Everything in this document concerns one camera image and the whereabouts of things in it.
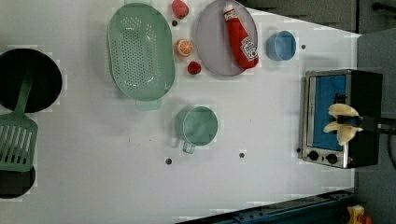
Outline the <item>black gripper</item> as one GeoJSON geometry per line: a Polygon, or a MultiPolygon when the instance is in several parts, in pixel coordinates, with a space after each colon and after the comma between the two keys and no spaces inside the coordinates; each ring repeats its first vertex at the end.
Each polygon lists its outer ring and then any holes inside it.
{"type": "Polygon", "coordinates": [[[359,116],[339,116],[337,123],[360,123],[363,130],[374,133],[396,134],[396,119],[359,116]]]}

